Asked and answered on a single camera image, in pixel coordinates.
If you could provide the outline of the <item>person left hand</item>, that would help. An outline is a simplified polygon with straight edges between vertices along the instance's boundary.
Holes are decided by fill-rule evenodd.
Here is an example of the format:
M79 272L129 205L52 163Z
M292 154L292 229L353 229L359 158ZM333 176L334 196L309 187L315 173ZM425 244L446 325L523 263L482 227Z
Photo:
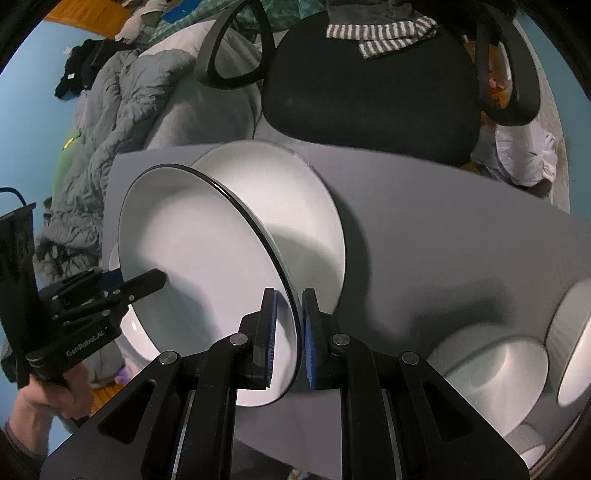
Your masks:
M79 420L90 414L93 395L89 371L78 364L63 374L66 386L38 380L31 375L29 384L19 390L8 420L10 432L28 453L48 454L53 418Z

